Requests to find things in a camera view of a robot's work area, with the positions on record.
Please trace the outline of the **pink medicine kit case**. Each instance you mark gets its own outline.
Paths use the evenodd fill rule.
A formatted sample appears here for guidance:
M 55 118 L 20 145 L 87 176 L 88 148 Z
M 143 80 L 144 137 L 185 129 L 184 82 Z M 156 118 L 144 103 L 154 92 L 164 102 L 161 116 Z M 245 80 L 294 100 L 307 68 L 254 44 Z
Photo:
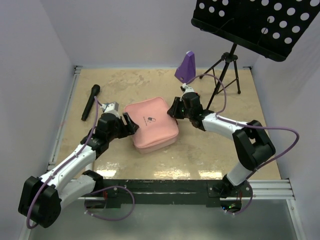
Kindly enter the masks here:
M 132 103 L 124 108 L 139 128 L 132 136 L 141 154 L 148 154 L 174 144 L 179 135 L 178 124 L 167 114 L 169 106 L 162 97 Z

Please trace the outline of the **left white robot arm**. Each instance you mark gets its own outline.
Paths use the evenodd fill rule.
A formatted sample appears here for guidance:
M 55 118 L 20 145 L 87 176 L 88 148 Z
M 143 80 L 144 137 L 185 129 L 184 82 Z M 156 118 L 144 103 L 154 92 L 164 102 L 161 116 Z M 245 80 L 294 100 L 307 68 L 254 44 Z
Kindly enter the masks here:
M 27 228 L 48 228 L 77 198 L 106 192 L 103 177 L 92 170 L 86 170 L 77 180 L 73 177 L 99 158 L 111 141 L 132 136 L 138 129 L 126 112 L 120 117 L 113 113 L 96 117 L 88 135 L 65 160 L 42 176 L 30 176 L 24 182 L 18 212 L 26 217 Z

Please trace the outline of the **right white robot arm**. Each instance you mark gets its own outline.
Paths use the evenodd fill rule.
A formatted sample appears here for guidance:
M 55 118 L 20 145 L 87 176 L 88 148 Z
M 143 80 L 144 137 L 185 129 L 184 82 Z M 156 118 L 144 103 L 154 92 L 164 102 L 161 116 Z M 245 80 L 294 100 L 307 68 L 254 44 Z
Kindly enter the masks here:
M 203 109 L 200 96 L 195 92 L 188 92 L 182 97 L 176 96 L 167 114 L 175 119 L 189 119 L 193 127 L 233 141 L 238 163 L 223 177 L 222 189 L 227 196 L 235 196 L 249 175 L 276 153 L 259 121 L 236 122 Z

